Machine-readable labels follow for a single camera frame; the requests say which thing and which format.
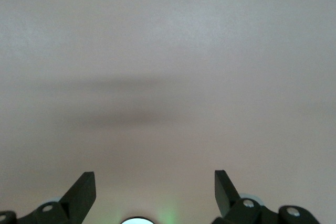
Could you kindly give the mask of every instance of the beige surface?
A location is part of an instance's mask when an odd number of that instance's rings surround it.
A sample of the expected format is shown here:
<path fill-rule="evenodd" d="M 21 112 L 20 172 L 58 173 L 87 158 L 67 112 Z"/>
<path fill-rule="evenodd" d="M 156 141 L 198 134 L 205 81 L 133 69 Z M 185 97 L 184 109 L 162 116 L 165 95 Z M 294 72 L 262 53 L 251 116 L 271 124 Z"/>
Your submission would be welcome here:
<path fill-rule="evenodd" d="M 0 209 L 207 224 L 214 170 L 336 219 L 336 0 L 0 0 Z"/>

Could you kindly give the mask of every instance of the black mechanical arm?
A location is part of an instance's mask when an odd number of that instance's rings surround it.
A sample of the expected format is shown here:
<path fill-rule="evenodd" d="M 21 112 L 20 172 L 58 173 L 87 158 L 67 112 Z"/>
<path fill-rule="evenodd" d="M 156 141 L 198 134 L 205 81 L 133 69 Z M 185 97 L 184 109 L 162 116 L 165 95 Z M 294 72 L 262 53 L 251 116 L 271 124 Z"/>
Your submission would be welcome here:
<path fill-rule="evenodd" d="M 282 206 L 277 214 L 253 199 L 241 198 L 224 170 L 215 172 L 215 196 L 222 217 L 212 224 L 319 224 L 304 208 Z M 95 199 L 94 173 L 86 172 L 60 201 L 45 203 L 19 219 L 13 211 L 0 211 L 0 224 L 81 224 Z"/>

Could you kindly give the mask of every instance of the white light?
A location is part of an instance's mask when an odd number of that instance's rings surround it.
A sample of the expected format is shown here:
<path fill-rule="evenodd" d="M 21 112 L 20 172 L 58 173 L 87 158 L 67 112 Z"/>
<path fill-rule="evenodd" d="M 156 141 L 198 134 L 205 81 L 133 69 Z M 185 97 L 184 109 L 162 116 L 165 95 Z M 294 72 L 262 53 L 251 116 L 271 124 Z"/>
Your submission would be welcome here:
<path fill-rule="evenodd" d="M 122 222 L 121 224 L 154 224 L 154 223 L 151 222 L 150 220 L 146 220 L 141 217 L 135 217 L 135 218 L 128 219 Z"/>

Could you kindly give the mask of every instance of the screw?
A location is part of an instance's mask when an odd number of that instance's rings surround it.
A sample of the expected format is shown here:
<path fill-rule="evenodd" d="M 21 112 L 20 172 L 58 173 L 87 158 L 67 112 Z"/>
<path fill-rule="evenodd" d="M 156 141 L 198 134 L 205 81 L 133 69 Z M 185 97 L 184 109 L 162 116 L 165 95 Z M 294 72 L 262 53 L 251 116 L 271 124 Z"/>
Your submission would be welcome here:
<path fill-rule="evenodd" d="M 42 209 L 42 212 L 47 212 L 47 211 L 50 211 L 50 210 L 52 210 L 52 205 L 47 205 Z"/>
<path fill-rule="evenodd" d="M 250 200 L 250 199 L 245 199 L 245 200 L 243 201 L 243 204 L 244 204 L 245 207 L 254 207 L 254 203 L 253 203 L 253 201 Z"/>
<path fill-rule="evenodd" d="M 294 207 L 287 208 L 287 213 L 289 213 L 290 215 L 293 215 L 295 217 L 299 217 L 300 216 L 300 212 L 296 208 L 294 208 Z"/>

